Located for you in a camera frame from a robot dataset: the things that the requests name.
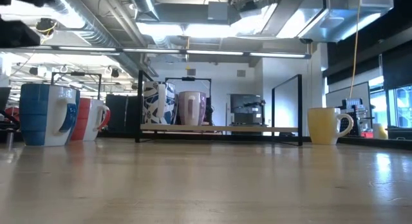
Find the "blue patterned mug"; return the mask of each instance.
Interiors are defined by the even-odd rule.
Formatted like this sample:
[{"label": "blue patterned mug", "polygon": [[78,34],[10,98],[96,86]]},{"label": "blue patterned mug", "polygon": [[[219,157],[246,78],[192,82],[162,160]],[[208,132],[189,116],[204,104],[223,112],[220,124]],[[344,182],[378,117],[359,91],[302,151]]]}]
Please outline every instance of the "blue patterned mug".
[{"label": "blue patterned mug", "polygon": [[143,114],[145,124],[172,124],[176,111],[175,85],[168,82],[145,82]]}]

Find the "shelf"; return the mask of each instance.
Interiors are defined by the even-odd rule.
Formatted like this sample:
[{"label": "shelf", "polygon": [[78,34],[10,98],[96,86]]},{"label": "shelf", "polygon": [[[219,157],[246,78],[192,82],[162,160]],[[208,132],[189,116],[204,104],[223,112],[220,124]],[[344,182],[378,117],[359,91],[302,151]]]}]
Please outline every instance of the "shelf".
[{"label": "shelf", "polygon": [[150,131],[237,131],[237,132],[297,132],[297,127],[260,127],[260,126],[188,126],[188,125],[163,125],[142,124],[142,130]]}]

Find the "espresso machine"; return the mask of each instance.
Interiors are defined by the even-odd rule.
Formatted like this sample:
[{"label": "espresso machine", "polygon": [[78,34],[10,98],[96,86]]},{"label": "espresso machine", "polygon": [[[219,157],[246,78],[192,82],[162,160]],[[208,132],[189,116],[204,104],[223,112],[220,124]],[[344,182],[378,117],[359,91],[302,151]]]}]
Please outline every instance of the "espresso machine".
[{"label": "espresso machine", "polygon": [[[226,103],[226,126],[265,125],[265,104],[259,95],[230,94]],[[261,135],[262,133],[227,132],[231,135]]]}]

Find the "table surface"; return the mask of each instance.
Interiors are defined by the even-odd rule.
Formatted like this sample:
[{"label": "table surface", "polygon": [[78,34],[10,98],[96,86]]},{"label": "table surface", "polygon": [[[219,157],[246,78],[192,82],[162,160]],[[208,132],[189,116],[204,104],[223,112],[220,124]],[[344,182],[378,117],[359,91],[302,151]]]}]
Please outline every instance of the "table surface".
[{"label": "table surface", "polygon": [[411,220],[410,151],[108,138],[0,149],[1,224]]}]

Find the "blue and white mug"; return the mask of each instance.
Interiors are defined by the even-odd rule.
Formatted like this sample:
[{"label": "blue and white mug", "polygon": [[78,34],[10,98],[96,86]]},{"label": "blue and white mug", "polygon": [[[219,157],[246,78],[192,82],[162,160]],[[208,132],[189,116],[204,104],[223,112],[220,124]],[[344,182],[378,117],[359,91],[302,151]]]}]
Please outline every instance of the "blue and white mug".
[{"label": "blue and white mug", "polygon": [[20,123],[26,145],[60,146],[68,143],[79,110],[80,92],[47,84],[21,86]]},{"label": "blue and white mug", "polygon": [[175,85],[168,82],[145,82],[143,114],[145,124],[172,124],[176,111]]}]

